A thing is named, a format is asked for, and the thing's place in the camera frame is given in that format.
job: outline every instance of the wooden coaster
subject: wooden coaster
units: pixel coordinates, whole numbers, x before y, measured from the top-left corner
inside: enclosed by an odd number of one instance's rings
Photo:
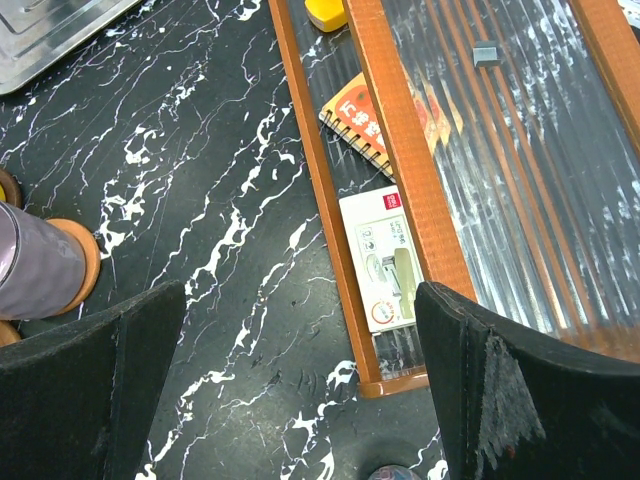
[[[82,287],[80,287],[78,294],[74,297],[71,303],[58,312],[57,315],[60,315],[68,312],[69,310],[73,310],[84,302],[93,290],[93,287],[95,287],[96,281],[98,280],[98,274],[100,273],[100,249],[98,248],[98,242],[96,242],[93,234],[78,222],[63,218],[50,218],[47,222],[54,227],[59,228],[63,232],[68,233],[78,241],[82,247],[84,258],[87,263]]]
[[[11,345],[21,340],[18,331],[9,322],[0,320],[0,347]]]
[[[20,185],[11,174],[0,168],[0,186],[4,190],[5,202],[14,207],[22,208],[22,193]]]

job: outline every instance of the wooden display tray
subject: wooden display tray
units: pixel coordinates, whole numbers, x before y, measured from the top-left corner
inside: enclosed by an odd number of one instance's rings
[[[609,95],[640,155],[640,46],[615,0],[569,1]],[[475,300],[409,88],[398,88],[398,79],[404,78],[404,74],[381,0],[344,0],[344,3],[424,276]],[[424,368],[382,380],[287,0],[269,0],[269,5],[360,375],[360,392],[365,398],[374,398],[426,387],[428,377]]]

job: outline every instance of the black marble surface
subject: black marble surface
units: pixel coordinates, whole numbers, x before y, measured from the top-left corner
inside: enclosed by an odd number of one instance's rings
[[[305,66],[326,75],[334,41],[300,28]],[[265,1],[148,0],[0,105],[0,165],[27,210],[83,223],[103,257],[89,299],[25,336],[184,282],[138,480],[349,479],[390,462],[444,478],[428,391],[358,396]]]

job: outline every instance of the metal tray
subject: metal tray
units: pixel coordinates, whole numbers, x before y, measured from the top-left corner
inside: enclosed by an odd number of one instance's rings
[[[13,92],[140,0],[0,0],[0,95]]]

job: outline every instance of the orange notebook cover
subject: orange notebook cover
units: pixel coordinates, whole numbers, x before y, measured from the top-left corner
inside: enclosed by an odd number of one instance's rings
[[[441,140],[443,145],[447,146],[451,135],[451,125],[442,113],[442,108],[438,103],[433,87],[422,78],[423,86],[428,96],[429,107],[427,107],[422,95],[415,89],[408,76],[406,77],[418,118],[420,119],[420,125],[424,131],[429,149],[433,153],[438,140]],[[462,118],[455,105],[451,102],[449,95],[447,95],[447,101],[452,112],[454,112],[456,127],[461,132]],[[360,73],[353,78],[337,95],[327,102],[319,116],[320,120],[346,140],[350,147],[355,148],[358,153],[394,181],[389,155],[384,145],[384,139],[380,132],[380,125],[367,89],[364,74]]]

